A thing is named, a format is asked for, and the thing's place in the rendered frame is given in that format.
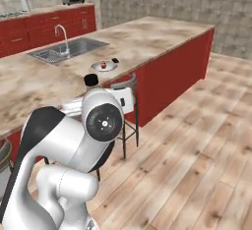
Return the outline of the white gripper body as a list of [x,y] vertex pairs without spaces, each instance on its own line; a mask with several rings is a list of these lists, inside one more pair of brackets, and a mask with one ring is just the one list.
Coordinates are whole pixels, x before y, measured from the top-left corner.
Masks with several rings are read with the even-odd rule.
[[70,117],[79,116],[82,114],[82,102],[81,97],[63,102],[60,111]]

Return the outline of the black-capped bottle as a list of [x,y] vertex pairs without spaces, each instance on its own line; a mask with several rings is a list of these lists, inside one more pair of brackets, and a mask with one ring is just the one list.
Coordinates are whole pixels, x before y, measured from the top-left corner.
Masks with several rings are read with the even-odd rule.
[[87,91],[99,87],[97,74],[87,74],[84,76]]

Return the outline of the grey round plate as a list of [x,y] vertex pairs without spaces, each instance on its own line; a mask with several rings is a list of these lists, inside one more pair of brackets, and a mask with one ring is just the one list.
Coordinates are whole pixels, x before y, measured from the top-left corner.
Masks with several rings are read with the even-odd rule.
[[[102,69],[100,63],[101,62],[106,62],[106,68],[105,69]],[[103,61],[98,61],[98,62],[95,62],[91,65],[91,68],[98,71],[98,72],[109,72],[109,71],[112,71],[114,69],[117,68],[117,64],[110,61],[110,60],[103,60]]]

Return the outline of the steel sink basin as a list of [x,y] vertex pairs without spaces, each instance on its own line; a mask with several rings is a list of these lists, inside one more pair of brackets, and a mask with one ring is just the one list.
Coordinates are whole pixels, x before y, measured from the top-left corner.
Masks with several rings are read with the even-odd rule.
[[47,48],[38,49],[30,53],[31,57],[41,60],[45,63],[57,65],[62,61],[91,52],[95,49],[107,46],[107,42],[80,37],[69,40],[68,44],[61,42]]

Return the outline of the curved silver tap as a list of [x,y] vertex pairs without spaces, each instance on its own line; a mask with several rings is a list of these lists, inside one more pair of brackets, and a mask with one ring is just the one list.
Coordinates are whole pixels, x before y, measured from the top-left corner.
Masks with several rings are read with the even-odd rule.
[[61,52],[61,54],[66,56],[67,58],[71,58],[70,48],[69,48],[69,44],[68,44],[67,32],[66,32],[65,28],[62,25],[56,25],[54,27],[55,35],[59,34],[60,29],[62,29],[62,31],[63,31],[64,39],[65,39],[65,46],[66,46],[66,50],[64,52]]

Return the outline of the red base cupboard run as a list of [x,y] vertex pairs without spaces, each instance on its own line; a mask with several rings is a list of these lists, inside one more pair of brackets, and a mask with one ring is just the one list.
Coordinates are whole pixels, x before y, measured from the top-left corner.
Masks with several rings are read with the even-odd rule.
[[56,25],[64,27],[68,38],[96,31],[95,5],[64,6],[0,21],[0,58],[63,40],[62,29],[55,34]]

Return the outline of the red kitchen island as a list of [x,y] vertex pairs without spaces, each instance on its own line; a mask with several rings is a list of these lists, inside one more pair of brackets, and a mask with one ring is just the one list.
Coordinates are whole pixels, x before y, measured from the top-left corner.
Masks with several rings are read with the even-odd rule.
[[85,93],[84,76],[95,62],[116,58],[117,68],[99,73],[103,86],[136,73],[139,123],[145,126],[166,105],[206,76],[215,28],[144,17],[89,33],[106,43],[53,66],[27,53],[0,59],[0,141],[17,135],[38,106],[57,105]]

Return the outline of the grey hob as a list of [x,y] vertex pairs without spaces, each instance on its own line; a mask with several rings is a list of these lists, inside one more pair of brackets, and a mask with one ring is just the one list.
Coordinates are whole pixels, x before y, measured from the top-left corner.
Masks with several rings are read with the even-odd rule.
[[20,16],[25,16],[27,15],[28,12],[26,11],[10,11],[10,12],[6,12],[6,13],[0,13],[0,20],[9,20],[9,19],[15,19],[18,18]]

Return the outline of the white paper towel roll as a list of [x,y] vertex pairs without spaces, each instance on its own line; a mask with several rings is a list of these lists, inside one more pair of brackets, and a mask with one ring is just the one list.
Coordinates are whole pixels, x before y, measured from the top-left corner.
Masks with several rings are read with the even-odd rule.
[[29,12],[31,10],[28,0],[21,0],[21,4],[22,4],[22,7],[23,7],[23,11]]

